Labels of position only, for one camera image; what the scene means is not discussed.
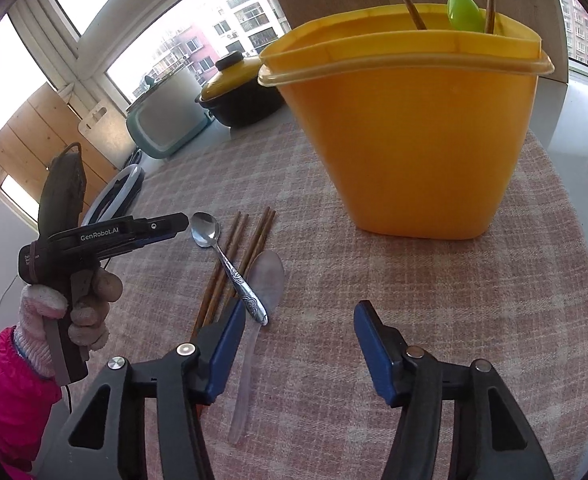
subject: pot lid knob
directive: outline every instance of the pot lid knob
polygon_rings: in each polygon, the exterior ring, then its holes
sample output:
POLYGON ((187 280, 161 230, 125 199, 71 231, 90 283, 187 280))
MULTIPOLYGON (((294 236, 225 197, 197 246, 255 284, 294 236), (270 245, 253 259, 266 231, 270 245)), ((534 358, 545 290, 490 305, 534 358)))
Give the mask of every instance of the pot lid knob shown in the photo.
POLYGON ((234 50, 233 52, 230 52, 229 54, 222 56, 221 59, 214 63, 214 65, 216 65, 216 68, 218 70, 222 71, 226 68, 235 65, 236 63, 241 62, 243 59, 243 54, 238 52, 237 50, 234 50))

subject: gloved hand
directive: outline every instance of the gloved hand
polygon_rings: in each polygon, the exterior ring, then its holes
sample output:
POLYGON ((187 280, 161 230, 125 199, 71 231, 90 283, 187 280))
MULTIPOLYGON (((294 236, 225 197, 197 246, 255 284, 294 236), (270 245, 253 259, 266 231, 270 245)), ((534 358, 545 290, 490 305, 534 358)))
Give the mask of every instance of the gloved hand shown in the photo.
MULTIPOLYGON (((91 280, 91 292, 72 309, 69 339, 78 346, 99 350, 105 346, 109 331, 105 318, 109 302, 116 301, 123 284, 115 274, 98 269, 91 280)), ((40 376, 54 376, 49 346, 45 339, 43 317, 61 319, 67 311, 64 296, 45 285, 27 285, 22 291, 18 325, 13 333, 14 346, 40 376)))

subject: pink sleeve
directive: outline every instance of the pink sleeve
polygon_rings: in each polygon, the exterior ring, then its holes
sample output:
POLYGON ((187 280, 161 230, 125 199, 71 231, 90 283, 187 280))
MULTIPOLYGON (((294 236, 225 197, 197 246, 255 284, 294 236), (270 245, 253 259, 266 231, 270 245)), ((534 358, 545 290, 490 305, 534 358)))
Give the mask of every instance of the pink sleeve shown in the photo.
POLYGON ((61 391, 55 380, 39 377, 18 355, 13 330, 0 333, 0 460, 24 469, 36 458, 61 391))

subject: spoon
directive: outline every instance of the spoon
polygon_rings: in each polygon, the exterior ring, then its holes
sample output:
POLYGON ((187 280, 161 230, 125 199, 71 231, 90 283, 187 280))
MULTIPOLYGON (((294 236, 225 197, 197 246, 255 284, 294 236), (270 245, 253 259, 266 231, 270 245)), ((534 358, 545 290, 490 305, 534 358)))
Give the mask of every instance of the spoon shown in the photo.
MULTIPOLYGON (((285 270, 279 256, 274 251, 263 251, 259 254, 247 272, 247 281, 263 301, 267 314, 272 316, 276 307, 279 306, 285 288, 285 270)), ((241 379, 238 384, 234 415, 227 436, 230 444, 237 444, 245 429, 251 392, 251 361, 260 331, 259 324, 246 324, 247 346, 245 347, 241 379)))
POLYGON ((232 263, 227 259, 225 254, 218 247, 218 237, 220 235, 220 224, 218 220, 209 213, 198 212, 194 213, 191 217, 191 236, 199 247, 213 247, 218 253, 227 276, 232 281, 232 285, 236 289, 238 296, 245 304, 247 312, 253 320, 261 325, 267 325, 267 312, 265 307, 259 300, 258 296, 251 290, 251 287, 247 285, 247 282, 234 268, 232 263))
POLYGON ((448 0, 448 19, 456 30, 485 30, 485 20, 474 0, 448 0))

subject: table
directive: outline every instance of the table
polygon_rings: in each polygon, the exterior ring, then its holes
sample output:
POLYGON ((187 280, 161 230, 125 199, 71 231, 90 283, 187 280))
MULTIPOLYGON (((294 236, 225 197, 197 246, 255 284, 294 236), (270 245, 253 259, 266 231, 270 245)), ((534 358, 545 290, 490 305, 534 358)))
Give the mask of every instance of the table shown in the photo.
MULTIPOLYGON (((267 246, 283 259, 285 293, 256 346, 248 435, 236 448, 226 442, 243 342, 227 390, 203 415, 218 480, 380 477, 399 410, 374 393, 353 334, 362 299, 440 360, 493 362, 556 478, 572 477, 588 439, 588 252, 532 134, 494 222, 474 240, 356 229, 296 123, 176 157, 145 182, 134 213, 205 210, 225 227, 241 210, 251 232, 266 205, 277 211, 267 246)), ((90 374, 110 356, 137 362, 183 342, 214 258, 186 235, 115 258, 109 269, 125 292, 90 374)), ((452 441, 449 403, 444 413, 437 479, 452 441)), ((152 422, 150 478, 161 477, 155 431, 152 422)))

